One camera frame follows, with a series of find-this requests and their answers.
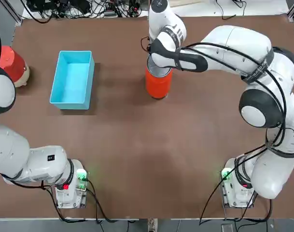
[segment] floor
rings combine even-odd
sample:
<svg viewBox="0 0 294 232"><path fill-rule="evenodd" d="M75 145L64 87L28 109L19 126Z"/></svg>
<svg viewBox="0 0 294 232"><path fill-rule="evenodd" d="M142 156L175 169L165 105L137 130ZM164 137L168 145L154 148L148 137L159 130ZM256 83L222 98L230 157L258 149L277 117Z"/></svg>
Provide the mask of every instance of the floor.
<svg viewBox="0 0 294 232"><path fill-rule="evenodd" d="M199 226L198 220L159 220L158 232L221 232L223 224L231 224L222 220L214 220ZM247 221L238 223L238 227L248 224ZM119 221L116 223L104 222L102 224L104 232L126 232L127 222ZM234 224L233 230L224 232L236 232ZM139 220L134 224L129 224L128 232L147 232L147 221ZM95 221L67 224L58 220L23 220L23 221L0 221L0 232L102 232L101 227ZM294 219L270 219L268 230L266 223L240 228L240 232L294 232Z"/></svg>

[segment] orange cup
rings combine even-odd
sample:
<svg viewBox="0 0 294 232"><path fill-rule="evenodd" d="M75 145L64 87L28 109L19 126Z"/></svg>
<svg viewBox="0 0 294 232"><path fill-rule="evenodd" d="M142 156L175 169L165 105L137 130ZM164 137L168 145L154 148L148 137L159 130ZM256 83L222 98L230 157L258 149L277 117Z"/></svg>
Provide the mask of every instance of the orange cup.
<svg viewBox="0 0 294 232"><path fill-rule="evenodd" d="M170 90L170 83L172 77L172 69L159 68L153 66L151 57L148 57L148 63L146 68L146 90L151 97L155 99L162 99L166 97Z"/></svg>

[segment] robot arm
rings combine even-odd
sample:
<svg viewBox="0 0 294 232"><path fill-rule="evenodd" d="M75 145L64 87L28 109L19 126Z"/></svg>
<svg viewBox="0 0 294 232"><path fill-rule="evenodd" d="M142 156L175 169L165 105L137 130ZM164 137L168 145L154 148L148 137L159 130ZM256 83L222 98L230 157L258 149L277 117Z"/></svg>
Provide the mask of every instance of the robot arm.
<svg viewBox="0 0 294 232"><path fill-rule="evenodd" d="M15 97L14 83L0 68L0 114L12 108ZM85 185L78 175L86 177L86 172L78 160L67 159L60 146L30 148L23 136L1 123L0 174L8 184L47 181L55 185L59 208L79 208L85 203Z"/></svg>
<svg viewBox="0 0 294 232"><path fill-rule="evenodd" d="M254 190L262 197L276 198L294 168L294 55L285 49L273 48L271 41L263 34L235 26L217 27L191 49L181 47L185 39L185 26L174 20L169 23L168 18L176 16L172 16L173 12L166 2L167 0L154 0L150 7L149 34L152 36L152 43L149 53L155 65L198 73L223 70L241 75L245 79L255 77L258 82L248 82L240 98L239 111L243 119L254 127L269 128L269 141L275 140L280 126L286 123L285 136L279 146L269 147L260 156L240 166L238 173L241 175L233 172L232 178L225 181L229 189L227 201L231 207L246 207ZM165 23L154 20L156 15L161 15ZM259 65L243 55L211 44L237 50L252 57ZM283 94L266 70L269 70L279 83ZM283 118L281 111L281 108L284 108L282 95L286 100L286 118ZM274 141L275 144L280 141L282 133ZM261 150L230 159L225 170L232 170L244 159Z"/></svg>

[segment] blue plastic container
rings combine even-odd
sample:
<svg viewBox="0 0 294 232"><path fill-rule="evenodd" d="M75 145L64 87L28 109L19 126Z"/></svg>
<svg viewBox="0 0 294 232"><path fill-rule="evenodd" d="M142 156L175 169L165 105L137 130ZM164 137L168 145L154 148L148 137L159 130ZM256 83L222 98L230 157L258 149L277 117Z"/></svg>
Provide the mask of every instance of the blue plastic container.
<svg viewBox="0 0 294 232"><path fill-rule="evenodd" d="M60 51L50 103L62 110L87 110L94 73L91 51Z"/></svg>

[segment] wooden tabletop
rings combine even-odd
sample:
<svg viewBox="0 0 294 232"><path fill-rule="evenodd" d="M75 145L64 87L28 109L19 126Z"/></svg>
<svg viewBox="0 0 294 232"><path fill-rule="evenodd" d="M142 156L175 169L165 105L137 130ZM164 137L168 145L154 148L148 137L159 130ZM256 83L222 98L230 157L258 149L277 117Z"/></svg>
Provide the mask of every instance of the wooden tabletop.
<svg viewBox="0 0 294 232"><path fill-rule="evenodd" d="M285 15L184 18L185 44L201 41L213 28L236 25L268 36L273 46L294 52L294 24ZM239 76L220 71L174 71L171 91L160 101L144 89L147 54L140 39L146 18L24 20L13 48L31 67L31 79L17 90L13 109L0 121L25 136L31 147L61 145L90 172L110 218L197 218L236 157L264 142L265 130L246 124L238 111L246 87ZM96 63L88 111L60 111L49 103L60 50L91 50ZM268 201L259 198L247 217L264 217ZM65 216L94 218L86 209ZM228 216L239 217L240 210ZM56 218L49 195L21 189L0 176L0 217ZM205 217L223 218L220 191ZM274 218L294 218L294 171L274 200Z"/></svg>

